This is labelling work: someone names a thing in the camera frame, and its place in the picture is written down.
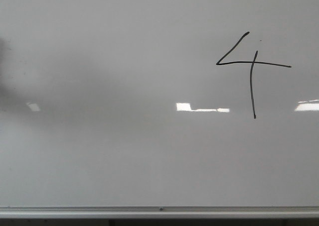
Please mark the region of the aluminium whiteboard tray rail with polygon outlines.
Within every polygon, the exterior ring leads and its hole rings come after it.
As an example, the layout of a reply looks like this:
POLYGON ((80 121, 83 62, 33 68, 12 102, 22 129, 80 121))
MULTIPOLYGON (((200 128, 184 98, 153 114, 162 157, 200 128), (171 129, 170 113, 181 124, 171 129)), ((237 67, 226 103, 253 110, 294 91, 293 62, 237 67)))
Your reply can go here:
POLYGON ((286 207, 1 207, 3 219, 314 219, 317 206, 286 207))

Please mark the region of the white whiteboard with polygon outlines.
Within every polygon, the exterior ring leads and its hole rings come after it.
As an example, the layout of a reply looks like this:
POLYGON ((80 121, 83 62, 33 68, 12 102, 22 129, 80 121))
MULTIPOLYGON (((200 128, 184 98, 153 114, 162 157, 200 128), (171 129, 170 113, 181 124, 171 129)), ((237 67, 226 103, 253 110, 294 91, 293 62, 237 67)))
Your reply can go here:
POLYGON ((319 0, 0 0, 0 204, 317 206, 319 0))

